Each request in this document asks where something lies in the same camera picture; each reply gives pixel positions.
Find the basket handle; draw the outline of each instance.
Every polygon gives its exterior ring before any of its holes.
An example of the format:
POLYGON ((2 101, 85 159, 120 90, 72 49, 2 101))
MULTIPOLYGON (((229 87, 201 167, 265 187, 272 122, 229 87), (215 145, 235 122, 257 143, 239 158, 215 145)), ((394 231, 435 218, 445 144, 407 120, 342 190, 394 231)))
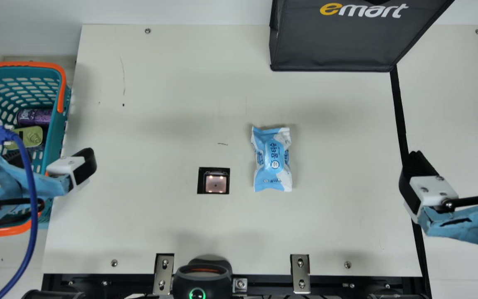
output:
POLYGON ((21 233, 25 233, 30 228, 31 228, 30 219, 22 225, 16 225, 11 227, 0 227, 0 237, 19 235, 21 233))
POLYGON ((9 66, 30 66, 32 68, 45 68, 53 69, 60 73, 60 88, 59 88, 59 98, 56 102, 56 111, 58 113, 64 112, 64 94, 66 89, 66 73, 64 69, 56 63, 49 62, 37 62, 37 61, 4 61, 0 62, 0 68, 5 68, 9 66))

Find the emart logo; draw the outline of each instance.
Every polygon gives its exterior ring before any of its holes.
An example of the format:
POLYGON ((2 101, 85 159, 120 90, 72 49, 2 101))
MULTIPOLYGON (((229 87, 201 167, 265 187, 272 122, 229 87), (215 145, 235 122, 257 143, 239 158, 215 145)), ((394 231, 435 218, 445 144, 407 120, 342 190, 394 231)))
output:
POLYGON ((366 6, 366 5, 342 5, 340 3, 328 3, 320 8, 320 13, 322 15, 347 15, 348 17, 353 17, 357 12, 359 17, 388 17, 391 15, 395 19, 400 19, 402 15, 400 12, 408 8, 407 4, 402 4, 400 6, 366 6))

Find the black frame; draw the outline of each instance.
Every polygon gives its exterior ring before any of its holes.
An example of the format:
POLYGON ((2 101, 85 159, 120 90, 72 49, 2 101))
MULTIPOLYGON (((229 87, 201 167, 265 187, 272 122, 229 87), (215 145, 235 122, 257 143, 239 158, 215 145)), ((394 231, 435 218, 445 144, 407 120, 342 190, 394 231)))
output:
MULTIPOLYGON (((394 112, 402 164, 408 159, 408 145, 403 115, 400 81, 397 66, 390 72, 392 84, 394 112)), ((427 258, 423 234, 419 225, 412 223, 414 241, 416 244, 419 266, 422 277, 376 277, 376 276, 311 276, 311 293, 308 295, 339 296, 343 299, 366 298, 367 287, 385 287, 389 284, 391 289, 399 291, 403 295, 423 294, 432 299, 427 272, 427 258)), ((235 278, 247 278, 248 288, 244 295, 295 295, 291 275, 239 275, 235 278)), ((67 291, 69 282, 93 282, 103 286, 107 298, 123 298, 121 295, 152 294, 154 274, 44 274, 42 291, 67 291)))
MULTIPOLYGON (((244 295, 236 296, 267 296, 295 295, 290 275, 233 275, 237 278, 247 278, 248 288, 244 295)), ((372 276, 311 276, 310 296, 339 296, 342 299, 366 298, 366 287, 376 285, 394 289, 404 295, 423 294, 422 277, 372 277, 372 276)), ((102 282, 107 298, 124 298, 131 294, 152 294, 154 274, 44 274, 42 291, 67 291, 72 282, 91 282, 101 286, 102 282)))

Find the teal plastic basket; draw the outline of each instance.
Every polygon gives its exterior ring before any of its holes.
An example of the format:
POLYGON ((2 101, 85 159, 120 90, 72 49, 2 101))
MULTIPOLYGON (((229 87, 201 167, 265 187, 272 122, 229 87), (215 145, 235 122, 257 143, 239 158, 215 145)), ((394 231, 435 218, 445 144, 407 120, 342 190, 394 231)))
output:
MULTIPOLYGON (((17 112, 24 108, 53 109, 44 150, 31 152, 34 172, 45 174, 47 165, 60 158, 70 98, 64 70, 57 64, 0 62, 0 120, 4 124, 18 127, 17 112)), ((52 205, 53 199, 46 199, 38 219, 40 228, 47 228, 52 205)), ((26 208, 19 206, 15 213, 26 208)))

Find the purple can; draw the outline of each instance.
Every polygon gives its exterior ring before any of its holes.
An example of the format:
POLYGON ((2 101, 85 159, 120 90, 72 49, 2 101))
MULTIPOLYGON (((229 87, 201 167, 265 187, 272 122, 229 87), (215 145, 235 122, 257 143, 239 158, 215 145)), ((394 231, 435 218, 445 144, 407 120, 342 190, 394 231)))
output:
POLYGON ((17 112, 17 123, 22 127, 41 125, 48 127, 51 123, 52 109, 22 109, 17 112))

